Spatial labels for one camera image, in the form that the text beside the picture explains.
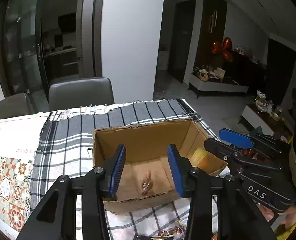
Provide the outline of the yellow jelly cup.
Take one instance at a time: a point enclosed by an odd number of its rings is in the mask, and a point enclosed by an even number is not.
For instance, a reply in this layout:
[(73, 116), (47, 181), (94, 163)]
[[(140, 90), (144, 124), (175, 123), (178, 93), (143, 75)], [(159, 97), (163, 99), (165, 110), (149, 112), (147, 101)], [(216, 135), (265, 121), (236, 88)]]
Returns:
[(208, 152), (204, 148), (198, 147), (191, 155), (190, 163), (193, 167), (206, 171), (209, 165)]

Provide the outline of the brown candy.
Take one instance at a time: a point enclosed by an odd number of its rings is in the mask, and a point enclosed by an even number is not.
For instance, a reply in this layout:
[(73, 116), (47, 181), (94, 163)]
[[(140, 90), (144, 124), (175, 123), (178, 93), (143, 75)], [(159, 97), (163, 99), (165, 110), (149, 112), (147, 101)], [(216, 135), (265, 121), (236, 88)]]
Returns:
[(147, 195), (153, 187), (152, 174), (150, 170), (146, 171), (145, 177), (141, 181), (141, 194)]

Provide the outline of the black gold snack packet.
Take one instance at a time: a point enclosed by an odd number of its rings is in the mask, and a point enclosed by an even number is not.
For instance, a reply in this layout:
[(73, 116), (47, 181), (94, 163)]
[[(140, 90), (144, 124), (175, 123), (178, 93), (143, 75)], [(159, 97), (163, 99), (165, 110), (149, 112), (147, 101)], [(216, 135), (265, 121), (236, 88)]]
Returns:
[(145, 236), (136, 234), (133, 240), (174, 240), (174, 237)]

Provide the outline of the brown cardboard box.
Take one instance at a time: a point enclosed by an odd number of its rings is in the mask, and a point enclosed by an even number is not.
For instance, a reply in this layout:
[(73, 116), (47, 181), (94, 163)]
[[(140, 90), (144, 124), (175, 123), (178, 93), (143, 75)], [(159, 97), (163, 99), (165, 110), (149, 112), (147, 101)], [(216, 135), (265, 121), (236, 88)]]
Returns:
[[(167, 147), (175, 144), (179, 154), (190, 160), (198, 147), (204, 148), (209, 138), (205, 129), (194, 120), (177, 119), (147, 125), (96, 129), (93, 132), (93, 164), (102, 165), (116, 151), (126, 147), (126, 161), (115, 197), (105, 198), (104, 207), (111, 213), (126, 213), (166, 204), (179, 199), (167, 158)], [(205, 171), (217, 176), (227, 163), (208, 152)], [(153, 187), (141, 194), (141, 181), (146, 171), (152, 174)]]

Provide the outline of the purple gold foil candy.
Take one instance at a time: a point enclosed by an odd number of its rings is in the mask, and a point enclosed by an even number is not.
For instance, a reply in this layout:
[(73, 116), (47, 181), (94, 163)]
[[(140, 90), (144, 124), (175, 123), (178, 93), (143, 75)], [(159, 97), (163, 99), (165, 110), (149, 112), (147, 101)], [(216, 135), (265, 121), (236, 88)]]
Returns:
[(171, 229), (166, 230), (159, 230), (158, 236), (159, 237), (174, 237), (176, 235), (181, 235), (183, 233), (183, 228), (179, 226), (175, 226)]

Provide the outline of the checkered white tablecloth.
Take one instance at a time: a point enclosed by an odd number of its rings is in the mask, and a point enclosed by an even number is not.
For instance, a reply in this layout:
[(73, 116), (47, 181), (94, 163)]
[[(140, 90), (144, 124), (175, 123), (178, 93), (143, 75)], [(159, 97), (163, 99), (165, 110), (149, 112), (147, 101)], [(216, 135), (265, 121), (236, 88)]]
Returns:
[(172, 181), (167, 147), (175, 144), (192, 165), (223, 177), (226, 163), (204, 153), (215, 133), (183, 99), (141, 101), (53, 111), (39, 137), (30, 184), (30, 208), (36, 208), (55, 180), (84, 176), (95, 165), (126, 147), (126, 163), (113, 200), (105, 202), (111, 239), (156, 236), (185, 227), (189, 200), (179, 198)]

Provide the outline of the white low cabinet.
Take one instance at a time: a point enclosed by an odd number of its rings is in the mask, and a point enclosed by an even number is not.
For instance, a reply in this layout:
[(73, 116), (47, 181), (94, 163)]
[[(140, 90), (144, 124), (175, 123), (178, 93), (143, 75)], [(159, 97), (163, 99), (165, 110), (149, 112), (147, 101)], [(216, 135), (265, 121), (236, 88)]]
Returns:
[(191, 74), (188, 90), (192, 90), (198, 98), (200, 96), (244, 96), (249, 88), (222, 82), (202, 81)]

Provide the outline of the red balloon decoration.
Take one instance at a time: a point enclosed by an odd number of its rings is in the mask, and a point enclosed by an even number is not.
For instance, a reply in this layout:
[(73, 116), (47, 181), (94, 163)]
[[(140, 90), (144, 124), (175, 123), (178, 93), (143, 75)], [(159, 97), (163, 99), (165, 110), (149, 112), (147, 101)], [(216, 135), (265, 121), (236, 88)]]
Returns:
[(219, 41), (213, 42), (211, 52), (213, 54), (220, 53), (225, 60), (228, 62), (233, 62), (233, 56), (231, 54), (232, 50), (232, 40), (229, 37), (224, 38), (223, 42)]

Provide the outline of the patterned floral tablecloth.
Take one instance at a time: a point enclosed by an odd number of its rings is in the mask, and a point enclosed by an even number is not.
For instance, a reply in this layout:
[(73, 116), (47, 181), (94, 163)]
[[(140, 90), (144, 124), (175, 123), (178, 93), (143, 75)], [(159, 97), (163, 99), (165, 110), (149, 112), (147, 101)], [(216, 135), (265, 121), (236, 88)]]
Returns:
[(49, 113), (0, 120), (0, 229), (11, 239), (22, 230), (50, 160)]

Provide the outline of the grey dining chair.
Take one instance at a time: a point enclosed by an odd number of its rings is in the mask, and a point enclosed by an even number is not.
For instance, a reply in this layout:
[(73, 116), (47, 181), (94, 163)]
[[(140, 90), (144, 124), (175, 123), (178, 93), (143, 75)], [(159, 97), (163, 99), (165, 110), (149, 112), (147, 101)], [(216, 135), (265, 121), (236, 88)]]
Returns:
[(25, 93), (19, 93), (0, 101), (0, 119), (34, 114), (32, 103)]
[(106, 77), (83, 78), (51, 85), (49, 110), (65, 110), (90, 105), (112, 105), (113, 89)]

